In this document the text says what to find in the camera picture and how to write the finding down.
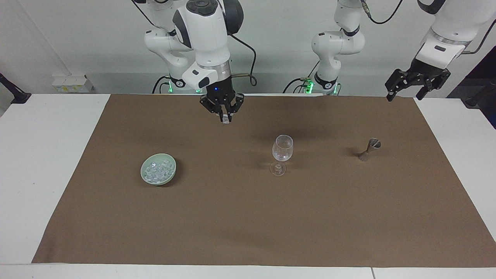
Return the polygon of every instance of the light green bowl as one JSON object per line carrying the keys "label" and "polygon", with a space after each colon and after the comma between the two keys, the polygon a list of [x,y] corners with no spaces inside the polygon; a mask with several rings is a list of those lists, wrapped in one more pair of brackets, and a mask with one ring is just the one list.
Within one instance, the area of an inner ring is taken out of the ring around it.
{"label": "light green bowl", "polygon": [[[158,183],[149,183],[145,180],[145,170],[147,167],[149,167],[152,162],[155,162],[155,163],[162,163],[164,160],[169,160],[172,162],[172,164],[174,165],[174,171],[172,172],[172,175],[165,181],[163,182],[158,182]],[[174,178],[174,175],[176,174],[176,160],[174,160],[174,158],[172,158],[172,156],[170,156],[169,154],[163,154],[163,153],[160,153],[160,154],[155,154],[153,156],[150,156],[148,159],[145,160],[145,162],[141,165],[141,178],[143,179],[144,182],[150,184],[150,185],[153,185],[153,186],[162,186],[166,183],[168,183],[169,181],[171,181],[173,178]]]}

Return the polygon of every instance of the wine glass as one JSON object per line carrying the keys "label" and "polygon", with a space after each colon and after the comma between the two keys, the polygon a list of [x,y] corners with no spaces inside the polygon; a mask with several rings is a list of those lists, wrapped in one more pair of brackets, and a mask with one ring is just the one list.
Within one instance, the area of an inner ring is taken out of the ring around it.
{"label": "wine glass", "polygon": [[286,165],[283,163],[293,155],[293,139],[287,135],[280,135],[272,147],[272,156],[277,160],[270,164],[270,172],[275,176],[281,176],[286,172]]}

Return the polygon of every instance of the white wall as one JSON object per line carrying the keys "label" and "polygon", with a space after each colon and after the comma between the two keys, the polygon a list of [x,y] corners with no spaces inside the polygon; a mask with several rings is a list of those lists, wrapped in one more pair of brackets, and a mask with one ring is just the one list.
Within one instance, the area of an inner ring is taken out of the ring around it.
{"label": "white wall", "polygon": [[[167,72],[162,60],[146,49],[143,35],[150,26],[130,0],[2,0],[0,71],[24,90],[54,93],[51,76],[63,70],[16,15],[16,1],[70,72],[87,74],[99,93],[149,92],[156,78]],[[290,80],[307,75],[317,61],[310,46],[313,35],[339,29],[333,21],[336,2],[241,0],[245,21],[238,37],[257,50],[259,84],[251,87],[247,79],[236,79],[237,91],[281,92]],[[376,0],[369,6],[373,17],[383,20],[396,3]],[[385,96],[385,81],[394,69],[409,67],[433,21],[434,16],[420,10],[413,0],[404,1],[385,25],[372,24],[364,14],[365,48],[359,54],[340,57],[341,94]],[[487,27],[469,49],[476,47]],[[444,88],[429,96],[447,96],[495,44],[493,32],[479,53],[453,62],[449,67],[453,74]],[[229,47],[233,71],[248,71],[252,53],[232,39]],[[409,88],[400,95],[414,96],[417,91],[418,87]]]}

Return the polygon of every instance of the brown mat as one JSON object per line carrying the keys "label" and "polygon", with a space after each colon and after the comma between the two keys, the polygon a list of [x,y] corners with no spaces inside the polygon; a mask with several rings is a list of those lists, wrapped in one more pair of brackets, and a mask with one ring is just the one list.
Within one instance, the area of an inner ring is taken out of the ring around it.
{"label": "brown mat", "polygon": [[[162,152],[177,174],[149,186]],[[113,95],[33,259],[51,262],[496,267],[496,245],[412,99],[247,97],[222,125],[197,96]]]}

